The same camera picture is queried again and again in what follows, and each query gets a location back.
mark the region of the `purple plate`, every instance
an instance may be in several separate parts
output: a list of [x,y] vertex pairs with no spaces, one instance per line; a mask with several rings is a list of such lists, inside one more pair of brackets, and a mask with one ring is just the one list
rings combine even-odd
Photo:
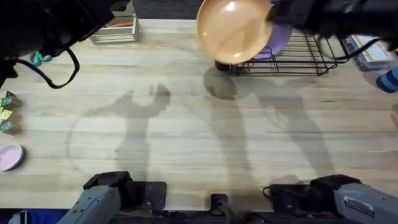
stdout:
[[24,150],[20,145],[10,144],[0,147],[0,170],[6,171],[17,166],[24,157]]
[[292,35],[292,28],[289,26],[280,26],[274,24],[272,28],[271,37],[268,40],[267,45],[254,56],[254,59],[265,59],[270,58],[272,55],[277,55],[289,42],[290,36]]

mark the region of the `black mount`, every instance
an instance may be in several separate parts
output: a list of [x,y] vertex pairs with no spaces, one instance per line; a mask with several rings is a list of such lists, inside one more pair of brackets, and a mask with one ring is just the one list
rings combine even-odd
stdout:
[[83,189],[88,190],[99,185],[119,189],[121,211],[159,211],[165,207],[167,188],[165,182],[135,182],[127,171],[105,172],[92,177]]

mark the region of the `label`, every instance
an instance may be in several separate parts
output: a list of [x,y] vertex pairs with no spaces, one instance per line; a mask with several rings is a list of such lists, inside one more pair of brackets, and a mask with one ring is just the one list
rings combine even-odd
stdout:
[[[367,44],[369,41],[373,40],[374,37],[371,36],[363,36],[363,35],[352,35],[356,45],[362,47]],[[367,50],[363,52],[366,60],[368,62],[390,62],[395,60],[395,58],[382,47],[380,42],[377,42],[370,46]]]
[[344,196],[344,204],[348,208],[352,208],[359,212],[362,212],[370,217],[374,217],[374,207],[366,202],[362,202],[357,199],[353,199],[349,196]]

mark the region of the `black cable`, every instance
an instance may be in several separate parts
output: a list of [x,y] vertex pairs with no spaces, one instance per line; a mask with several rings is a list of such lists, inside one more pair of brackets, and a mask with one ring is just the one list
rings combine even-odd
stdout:
[[367,44],[365,44],[364,46],[362,46],[360,49],[358,49],[358,50],[356,50],[356,51],[350,53],[349,55],[342,56],[342,57],[331,57],[331,56],[329,56],[328,54],[326,54],[325,51],[323,51],[323,48],[322,48],[322,46],[321,46],[321,41],[322,41],[322,39],[325,39],[325,37],[322,36],[322,35],[320,35],[320,36],[317,38],[317,45],[318,45],[319,51],[320,51],[320,53],[321,53],[323,56],[325,56],[325,57],[327,57],[327,58],[329,58],[329,59],[332,59],[332,60],[349,60],[349,59],[351,59],[351,58],[353,58],[353,57],[356,57],[356,56],[358,56],[359,54],[363,53],[365,50],[367,50],[368,48],[370,48],[370,46],[372,46],[372,45],[375,44],[376,42],[379,42],[380,40],[383,40],[383,38],[375,38],[375,39],[369,41],[369,42],[368,42]]
[[44,79],[44,81],[47,82],[47,84],[48,84],[51,88],[53,88],[53,89],[60,89],[60,88],[62,88],[62,87],[64,87],[64,86],[66,86],[67,84],[69,84],[70,82],[72,82],[72,80],[75,78],[76,74],[79,72],[79,69],[80,69],[79,61],[78,61],[78,59],[76,58],[76,55],[73,53],[73,51],[72,51],[71,49],[65,49],[65,50],[66,50],[66,52],[68,52],[70,58],[72,58],[73,64],[74,64],[74,66],[75,66],[75,69],[73,70],[72,74],[70,75],[69,80],[68,80],[66,83],[61,84],[61,85],[56,85],[56,84],[54,84],[53,81],[52,81],[48,76],[46,76],[46,74],[45,74],[43,71],[41,71],[39,68],[37,68],[35,65],[32,65],[32,64],[31,64],[30,62],[28,62],[28,61],[25,61],[25,60],[23,60],[23,59],[19,59],[19,58],[18,58],[18,59],[12,60],[12,62],[20,63],[20,64],[25,65],[26,67],[29,67],[31,70],[33,70],[34,72],[36,72],[37,74],[39,74],[39,75]]
[[263,196],[264,196],[266,199],[268,199],[268,200],[271,202],[271,197],[270,197],[269,195],[266,194],[266,190],[269,190],[269,186],[264,187],[264,188],[262,189],[262,194],[263,194]]

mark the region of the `blue object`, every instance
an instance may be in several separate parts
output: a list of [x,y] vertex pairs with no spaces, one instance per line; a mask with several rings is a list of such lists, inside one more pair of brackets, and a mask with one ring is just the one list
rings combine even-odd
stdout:
[[27,209],[15,214],[8,224],[57,224],[68,210]]
[[386,93],[395,93],[398,91],[398,67],[389,70],[376,79],[377,86]]
[[36,52],[36,53],[30,55],[30,62],[36,66],[41,65],[42,62],[49,62],[51,60],[52,60],[51,56],[48,55],[48,56],[43,57],[43,55],[40,54],[40,52]]

